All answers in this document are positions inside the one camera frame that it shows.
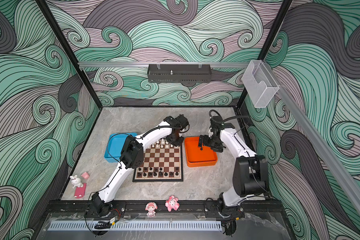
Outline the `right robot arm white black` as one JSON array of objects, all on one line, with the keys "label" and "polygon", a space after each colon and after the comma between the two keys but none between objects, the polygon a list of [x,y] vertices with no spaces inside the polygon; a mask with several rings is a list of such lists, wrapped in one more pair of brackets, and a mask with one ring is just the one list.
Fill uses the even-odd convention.
[{"label": "right robot arm white black", "polygon": [[245,200],[267,192],[268,162],[240,138],[239,131],[230,123],[245,116],[224,119],[216,110],[210,110],[209,117],[209,134],[199,137],[198,147],[201,150],[208,147],[216,153],[228,149],[235,160],[233,186],[218,198],[219,212],[227,215],[228,211],[239,208]]}]

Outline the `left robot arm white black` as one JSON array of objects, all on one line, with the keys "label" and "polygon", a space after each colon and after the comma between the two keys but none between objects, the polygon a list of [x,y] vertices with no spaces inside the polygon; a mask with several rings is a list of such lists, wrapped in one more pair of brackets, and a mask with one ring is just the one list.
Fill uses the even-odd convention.
[{"label": "left robot arm white black", "polygon": [[111,213],[111,202],[128,174],[143,163],[145,150],[161,139],[180,147],[185,139],[181,134],[187,126],[189,121],[184,115],[176,118],[168,116],[158,126],[141,135],[127,135],[117,168],[103,188],[92,195],[91,201],[99,217],[104,218]]}]

